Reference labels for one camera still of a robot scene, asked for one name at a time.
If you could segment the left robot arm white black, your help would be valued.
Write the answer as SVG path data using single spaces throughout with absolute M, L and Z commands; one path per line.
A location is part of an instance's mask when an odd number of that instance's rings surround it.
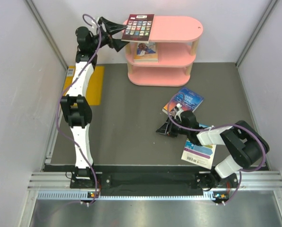
M 78 43 L 75 73 L 72 83 L 65 88 L 59 100 L 63 117 L 73 135 L 71 141 L 75 145 L 76 162 L 71 171 L 70 183 L 73 189 L 98 187 L 88 135 L 92 110 L 86 99 L 88 83 L 97 64 L 97 52 L 105 45 L 119 52 L 128 44 L 113 38 L 113 35 L 125 30 L 126 25 L 111 22 L 104 17 L 93 19 L 89 25 L 96 28 L 95 32 L 85 26 L 80 26 L 75 31 Z

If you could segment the green Treehouse book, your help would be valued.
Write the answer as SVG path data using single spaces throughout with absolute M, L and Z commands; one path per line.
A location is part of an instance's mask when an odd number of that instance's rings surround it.
M 134 62 L 158 62 L 158 59 L 135 59 Z

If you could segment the orange Othello book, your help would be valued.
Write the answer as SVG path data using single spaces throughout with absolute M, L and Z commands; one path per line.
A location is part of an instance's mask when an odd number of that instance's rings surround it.
M 158 59 L 156 43 L 138 43 L 133 59 Z

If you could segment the blue Jane Eyre book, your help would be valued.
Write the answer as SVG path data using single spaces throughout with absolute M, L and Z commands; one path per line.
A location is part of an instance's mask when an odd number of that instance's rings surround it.
M 182 87 L 173 98 L 162 108 L 162 111 L 167 114 L 169 113 L 171 116 L 175 116 L 176 112 L 174 110 L 175 106 L 180 103 L 182 105 L 183 111 L 190 110 L 194 112 L 198 106 L 203 102 L 204 97 L 197 94 L 196 92 Z

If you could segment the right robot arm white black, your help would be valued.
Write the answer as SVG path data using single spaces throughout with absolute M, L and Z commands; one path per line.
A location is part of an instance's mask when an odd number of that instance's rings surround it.
M 185 135 L 195 147 L 223 145 L 227 148 L 229 155 L 209 173 L 209 187 L 222 187 L 236 171 L 249 171 L 259 159 L 264 162 L 270 151 L 268 143 L 246 121 L 208 127 L 199 124 L 192 111 L 170 115 L 156 133 L 172 138 Z

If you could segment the dark red book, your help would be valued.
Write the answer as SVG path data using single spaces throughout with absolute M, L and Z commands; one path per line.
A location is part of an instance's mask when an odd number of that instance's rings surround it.
M 154 14 L 130 14 L 121 40 L 126 42 L 149 43 Z

